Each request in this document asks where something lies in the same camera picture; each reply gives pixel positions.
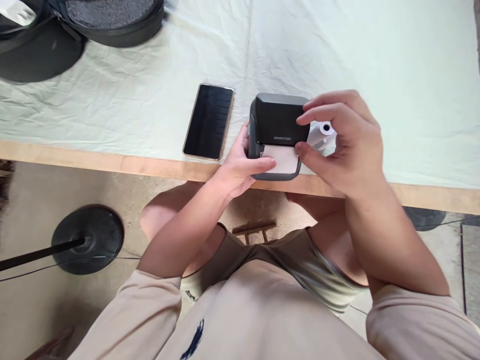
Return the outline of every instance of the person's right hand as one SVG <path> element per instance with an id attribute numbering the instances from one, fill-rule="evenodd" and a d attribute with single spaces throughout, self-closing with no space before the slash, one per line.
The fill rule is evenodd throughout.
<path id="1" fill-rule="evenodd" d="M 300 160 L 332 188 L 349 198 L 368 196 L 385 183 L 380 125 L 355 90 L 319 95 L 303 106 L 297 124 L 330 121 L 336 149 L 325 157 L 306 142 L 295 145 Z"/>

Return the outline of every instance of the sweatshirt sleeve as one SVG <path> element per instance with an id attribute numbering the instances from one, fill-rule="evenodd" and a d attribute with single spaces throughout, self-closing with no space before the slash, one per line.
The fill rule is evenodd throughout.
<path id="1" fill-rule="evenodd" d="M 69 359 L 155 359 L 180 310 L 179 277 L 135 270 Z"/>
<path id="2" fill-rule="evenodd" d="M 366 334 L 387 359 L 480 359 L 478 327 L 450 296 L 387 285 L 373 298 Z"/>

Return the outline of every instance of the leg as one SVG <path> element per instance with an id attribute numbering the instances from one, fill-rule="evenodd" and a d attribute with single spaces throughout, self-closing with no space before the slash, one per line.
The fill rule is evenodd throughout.
<path id="1" fill-rule="evenodd" d="M 202 187 L 201 182 L 187 181 L 183 185 L 164 191 L 150 201 L 140 216 L 140 226 L 148 241 L 168 223 Z M 198 254 L 183 273 L 186 277 L 202 268 L 218 250 L 225 237 L 225 229 L 215 226 Z"/>
<path id="2" fill-rule="evenodd" d="M 360 266 L 345 216 L 345 200 L 302 194 L 287 194 L 288 201 L 300 205 L 317 224 L 308 235 L 321 254 L 355 283 L 367 286 L 367 275 Z"/>

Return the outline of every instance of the khaki shorts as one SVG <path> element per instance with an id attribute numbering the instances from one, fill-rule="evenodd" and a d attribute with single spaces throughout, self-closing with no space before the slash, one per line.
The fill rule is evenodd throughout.
<path id="1" fill-rule="evenodd" d="M 337 316 L 347 310 L 359 292 L 368 289 L 335 268 L 312 243 L 306 228 L 254 245 L 245 245 L 225 231 L 225 239 L 205 266 L 181 280 L 180 288 L 192 301 L 252 260 L 263 260 L 284 269 Z"/>

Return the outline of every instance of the smartphone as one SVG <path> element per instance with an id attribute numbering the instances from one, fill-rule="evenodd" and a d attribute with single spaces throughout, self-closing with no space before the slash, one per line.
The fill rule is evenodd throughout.
<path id="1" fill-rule="evenodd" d="M 200 84 L 183 144 L 185 155 L 220 160 L 233 98 L 231 88 Z"/>

